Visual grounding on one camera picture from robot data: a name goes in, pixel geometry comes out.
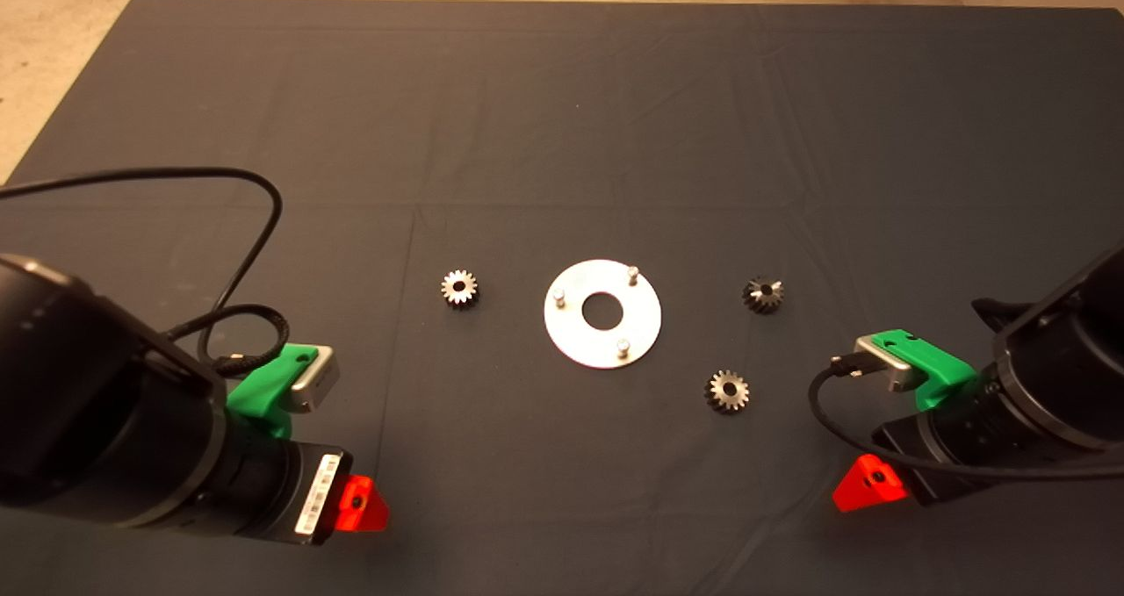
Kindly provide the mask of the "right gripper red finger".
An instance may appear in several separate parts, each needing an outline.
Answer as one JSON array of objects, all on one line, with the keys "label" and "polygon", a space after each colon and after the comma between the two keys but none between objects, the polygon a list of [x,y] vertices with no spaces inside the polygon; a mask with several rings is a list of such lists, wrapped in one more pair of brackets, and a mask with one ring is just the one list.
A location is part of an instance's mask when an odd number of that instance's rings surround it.
[{"label": "right gripper red finger", "polygon": [[907,499],[907,488],[895,469],[876,455],[858,457],[832,493],[832,503],[847,513]]}]

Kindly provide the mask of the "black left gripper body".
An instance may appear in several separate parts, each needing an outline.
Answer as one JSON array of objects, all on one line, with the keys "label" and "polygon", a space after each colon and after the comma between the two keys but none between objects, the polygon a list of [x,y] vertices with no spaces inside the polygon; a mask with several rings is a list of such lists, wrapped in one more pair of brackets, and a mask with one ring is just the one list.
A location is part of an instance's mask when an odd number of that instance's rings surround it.
[{"label": "black left gripper body", "polygon": [[341,446],[277,437],[230,445],[236,538],[321,547],[335,532],[353,455]]}]

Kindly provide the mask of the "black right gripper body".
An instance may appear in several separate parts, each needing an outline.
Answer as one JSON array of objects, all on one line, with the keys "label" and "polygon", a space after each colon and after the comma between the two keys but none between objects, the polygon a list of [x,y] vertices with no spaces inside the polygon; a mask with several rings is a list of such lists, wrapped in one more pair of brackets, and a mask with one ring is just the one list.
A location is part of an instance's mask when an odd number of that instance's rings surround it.
[{"label": "black right gripper body", "polygon": [[980,377],[926,412],[887,421],[874,428],[874,444],[899,455],[944,464],[1023,468],[1023,425],[995,380]]}]

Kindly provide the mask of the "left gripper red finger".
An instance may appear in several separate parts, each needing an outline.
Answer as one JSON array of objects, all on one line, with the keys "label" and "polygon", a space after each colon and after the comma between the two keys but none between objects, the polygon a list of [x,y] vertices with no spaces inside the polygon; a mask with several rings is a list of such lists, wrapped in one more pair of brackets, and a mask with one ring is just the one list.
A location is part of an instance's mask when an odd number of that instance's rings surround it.
[{"label": "left gripper red finger", "polygon": [[390,509],[378,493],[377,481],[368,476],[348,476],[338,503],[336,531],[383,532],[389,520]]}]

